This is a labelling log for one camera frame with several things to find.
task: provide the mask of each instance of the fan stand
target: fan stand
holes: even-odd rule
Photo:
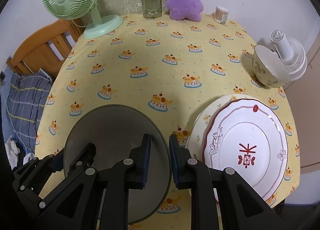
[[[118,15],[109,15],[101,17],[97,8],[97,3],[90,11],[92,22],[84,31],[85,39],[93,39],[106,35],[117,29],[123,23],[123,19]]]

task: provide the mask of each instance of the wooden headboard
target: wooden headboard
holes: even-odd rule
[[[74,22],[82,26],[80,19],[76,19]],[[70,20],[58,20],[29,36],[19,46],[13,58],[7,60],[7,65],[12,71],[19,74],[29,75],[42,68],[53,77],[57,77],[64,60],[61,61],[56,56],[48,42],[51,41],[62,57],[66,59],[72,47],[64,33],[69,32],[73,40],[77,42],[83,31],[84,28],[74,25]]]

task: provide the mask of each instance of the bowl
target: bowl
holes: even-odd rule
[[[269,88],[290,82],[289,73],[278,55],[263,45],[254,47],[252,67],[259,82]]]
[[[99,171],[128,158],[131,149],[141,145],[145,133],[151,135],[148,180],[142,190],[129,189],[128,223],[141,221],[155,213],[170,186],[168,146],[154,123],[140,111],[128,106],[98,107],[75,124],[64,148],[63,168],[67,177],[70,163],[89,142],[96,146],[92,167]]]

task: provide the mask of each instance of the glass jar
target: glass jar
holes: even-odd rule
[[[141,2],[144,18],[156,18],[162,16],[161,0],[141,0]]]

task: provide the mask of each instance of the white cloth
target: white cloth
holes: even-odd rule
[[[35,155],[30,152],[23,158],[23,164],[26,164],[28,161],[32,160],[35,157]]]
[[[5,145],[5,150],[7,152],[11,169],[13,169],[17,166],[18,154],[20,153],[20,150],[17,148],[12,135],[9,137],[9,139],[4,145]]]

